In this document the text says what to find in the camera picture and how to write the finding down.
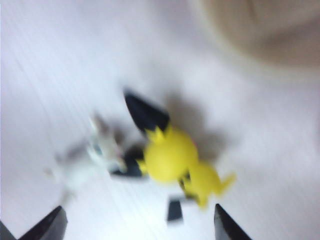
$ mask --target black corner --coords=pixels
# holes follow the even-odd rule
[[[220,204],[215,205],[214,227],[216,240],[251,240]]]

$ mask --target plastic figure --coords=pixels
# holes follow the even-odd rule
[[[85,146],[73,149],[63,157],[57,156],[57,166],[45,170],[48,176],[64,184],[64,193],[60,200],[62,205],[66,204],[83,184],[105,170],[127,170],[121,158],[121,147],[110,128],[98,116],[91,119],[91,126],[93,133]]]
[[[198,150],[190,136],[170,123],[167,112],[152,106],[131,92],[124,94],[125,102],[135,125],[149,139],[143,154],[126,155],[128,171],[117,175],[140,177],[148,174],[162,183],[178,181],[185,197],[204,208],[213,193],[221,195],[235,181],[235,175],[221,180],[217,171],[200,161]],[[168,220],[179,219],[180,202],[170,203]]]

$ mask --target small figurine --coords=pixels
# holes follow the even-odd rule
[[[148,174],[162,183],[178,181],[186,198],[193,199],[204,208],[213,193],[218,196],[235,181],[234,174],[221,180],[217,171],[199,160],[198,150],[190,136],[170,123],[167,112],[160,110],[131,92],[124,94],[125,102],[135,125],[149,139],[143,154],[126,155],[127,172],[116,171],[120,176],[141,177]],[[180,219],[180,202],[169,207],[168,221]]]
[[[106,170],[127,170],[121,157],[121,146],[117,144],[111,129],[98,116],[93,117],[90,122],[93,133],[89,141],[67,152],[63,157],[57,156],[57,166],[45,170],[48,176],[64,184],[60,204],[66,204],[70,197],[94,176]]]

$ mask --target beige blurry object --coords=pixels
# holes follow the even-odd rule
[[[287,69],[320,67],[318,0],[199,0],[192,4],[214,41],[240,60],[253,57]]]

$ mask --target toy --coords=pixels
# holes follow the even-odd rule
[[[207,206],[212,193],[222,195],[235,181],[234,174],[221,181],[211,165],[199,160],[192,139],[171,125],[167,112],[146,103],[129,91],[125,92],[124,97],[135,125],[147,136],[149,143],[143,154],[127,155],[124,158],[127,172],[117,171],[114,174],[131,177],[148,174],[162,183],[178,181],[185,197],[195,200],[201,208]],[[181,217],[180,201],[171,201],[167,220]]]
[[[100,117],[91,119],[92,136],[89,141],[69,151],[64,156],[56,157],[56,167],[46,169],[48,176],[64,185],[60,204],[65,205],[81,186],[98,174],[120,170],[126,171],[121,158],[121,147],[115,141],[114,133]]]

